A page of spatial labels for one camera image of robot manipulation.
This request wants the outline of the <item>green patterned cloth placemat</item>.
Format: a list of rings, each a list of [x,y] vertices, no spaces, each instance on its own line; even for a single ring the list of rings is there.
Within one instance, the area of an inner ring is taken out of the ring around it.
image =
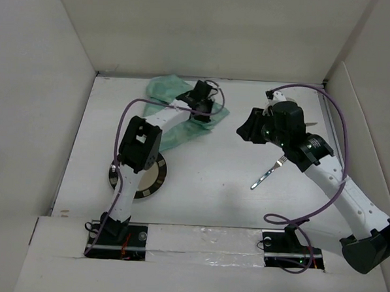
[[[228,109],[219,103],[214,103],[212,111],[215,114],[209,122],[198,121],[189,112],[180,110],[180,107],[188,106],[177,101],[177,96],[192,89],[193,86],[176,75],[158,76],[148,83],[146,94],[152,103],[146,104],[143,116],[149,124],[157,125],[162,130],[160,152],[209,134],[229,115]]]

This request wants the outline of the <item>dark rimmed dinner plate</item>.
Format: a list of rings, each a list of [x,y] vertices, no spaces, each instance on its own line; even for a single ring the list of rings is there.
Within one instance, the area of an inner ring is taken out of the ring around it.
[[[158,153],[154,165],[143,174],[134,199],[145,199],[158,191],[165,182],[167,171],[164,156]]]

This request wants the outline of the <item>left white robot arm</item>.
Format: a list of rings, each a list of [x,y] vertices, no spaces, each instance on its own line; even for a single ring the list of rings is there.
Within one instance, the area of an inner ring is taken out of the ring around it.
[[[118,181],[112,203],[100,219],[105,238],[112,244],[126,239],[131,207],[143,174],[154,165],[161,145],[162,134],[192,118],[209,122],[220,112],[213,111],[219,86],[209,80],[197,81],[195,86],[174,98],[169,104],[149,101],[161,107],[150,116],[134,116],[129,120],[123,137],[116,133],[114,144],[114,165]]]

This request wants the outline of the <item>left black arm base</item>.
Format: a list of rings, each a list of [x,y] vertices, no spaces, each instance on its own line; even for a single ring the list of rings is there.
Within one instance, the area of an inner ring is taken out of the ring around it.
[[[102,213],[98,221],[88,221],[84,227],[88,240],[84,256],[92,259],[117,259],[122,261],[145,261],[149,225],[131,223],[128,218],[123,223],[108,218],[101,228]]]

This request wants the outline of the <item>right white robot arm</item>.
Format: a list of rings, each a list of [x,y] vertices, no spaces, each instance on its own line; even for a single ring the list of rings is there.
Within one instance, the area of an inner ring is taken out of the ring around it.
[[[305,246],[341,255],[355,271],[369,273],[390,256],[390,217],[382,212],[344,175],[339,159],[319,135],[308,133],[304,111],[295,102],[281,101],[266,109],[253,108],[236,130],[254,144],[279,146],[288,161],[324,192],[350,231],[324,225],[313,228],[313,215],[301,217],[285,227],[283,243],[292,252]]]

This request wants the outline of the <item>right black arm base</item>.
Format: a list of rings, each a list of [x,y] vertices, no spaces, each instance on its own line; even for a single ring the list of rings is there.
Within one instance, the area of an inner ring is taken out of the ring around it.
[[[320,249],[300,243],[297,230],[288,225],[284,229],[263,229],[257,242],[257,248],[263,251],[265,267],[277,267],[293,274],[309,269],[325,270],[323,254]]]

